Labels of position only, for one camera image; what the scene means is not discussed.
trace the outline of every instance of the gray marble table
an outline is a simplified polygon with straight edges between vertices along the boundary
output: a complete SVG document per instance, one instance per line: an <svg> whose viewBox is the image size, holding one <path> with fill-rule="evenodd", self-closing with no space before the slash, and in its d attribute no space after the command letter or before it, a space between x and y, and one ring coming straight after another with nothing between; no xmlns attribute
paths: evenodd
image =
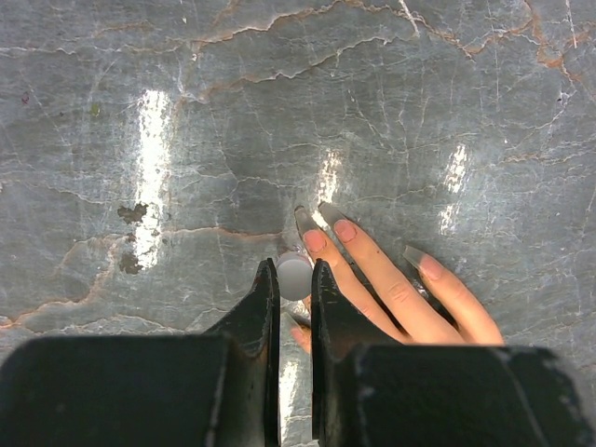
<svg viewBox="0 0 596 447"><path fill-rule="evenodd" d="M4 0L0 353L200 332L328 200L596 398L592 0ZM308 357L283 334L282 434Z"/></svg>

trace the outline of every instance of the round gray object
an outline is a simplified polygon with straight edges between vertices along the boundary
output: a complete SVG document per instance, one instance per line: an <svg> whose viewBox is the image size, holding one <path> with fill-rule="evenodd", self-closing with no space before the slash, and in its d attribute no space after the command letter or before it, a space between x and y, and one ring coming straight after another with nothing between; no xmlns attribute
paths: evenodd
<svg viewBox="0 0 596 447"><path fill-rule="evenodd" d="M304 300L310 294L313 267L300 253L282 254L276 264L279 294L288 301Z"/></svg>

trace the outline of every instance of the hand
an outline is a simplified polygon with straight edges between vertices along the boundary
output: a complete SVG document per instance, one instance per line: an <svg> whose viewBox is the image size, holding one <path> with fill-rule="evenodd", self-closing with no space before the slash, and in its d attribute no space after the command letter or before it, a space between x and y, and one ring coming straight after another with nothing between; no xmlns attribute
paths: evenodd
<svg viewBox="0 0 596 447"><path fill-rule="evenodd" d="M381 330L408 345L504 344L496 324L476 297L433 257L413 247L407 247L403 253L418 270L428 290L454 317L457 327L431 307L360 227L329 203L322 202L318 211L403 329L398 329L391 322L305 208L298 207L294 213L296 225L308 253L313 260L320 258L329 263L341 293ZM305 305L310 309L310 297L305 299ZM309 352L310 330L295 327L291 333Z"/></svg>

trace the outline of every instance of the dark stain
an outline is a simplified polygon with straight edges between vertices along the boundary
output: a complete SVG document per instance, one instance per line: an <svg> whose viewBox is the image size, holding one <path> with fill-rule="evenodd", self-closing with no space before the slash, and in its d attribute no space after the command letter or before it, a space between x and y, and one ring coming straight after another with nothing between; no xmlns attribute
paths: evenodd
<svg viewBox="0 0 596 447"><path fill-rule="evenodd" d="M139 264L139 258L131 252L122 255L119 267L121 272L128 273L129 275L137 275L142 270L142 265Z"/></svg>
<svg viewBox="0 0 596 447"><path fill-rule="evenodd" d="M134 210L122 206L118 208L118 216L124 219L124 222L127 224L132 224L133 222L142 222L142 217L147 213L147 205L143 205L141 203L137 203L134 206Z"/></svg>

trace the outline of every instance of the skin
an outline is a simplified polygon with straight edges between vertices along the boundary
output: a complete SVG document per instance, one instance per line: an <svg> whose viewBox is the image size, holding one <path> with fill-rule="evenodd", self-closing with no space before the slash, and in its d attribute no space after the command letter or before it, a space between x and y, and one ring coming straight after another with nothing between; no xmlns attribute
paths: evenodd
<svg viewBox="0 0 596 447"><path fill-rule="evenodd" d="M303 241L306 249L313 260L321 258L329 263L342 294L381 330L407 345L504 344L496 323L478 299L433 257L416 249L409 249L418 253L418 265L413 265L418 269L427 289L454 317L457 328L427 303L359 226L342 219L335 223L333 229L340 240L342 235L352 236L348 241L343 241L345 249L403 326L403 330L395 327L384 310L358 281L345 258L324 231L310 229L305 232ZM306 298L304 303L310 311L310 297ZM310 352L309 329L295 326L291 329L291 334L305 351Z"/></svg>

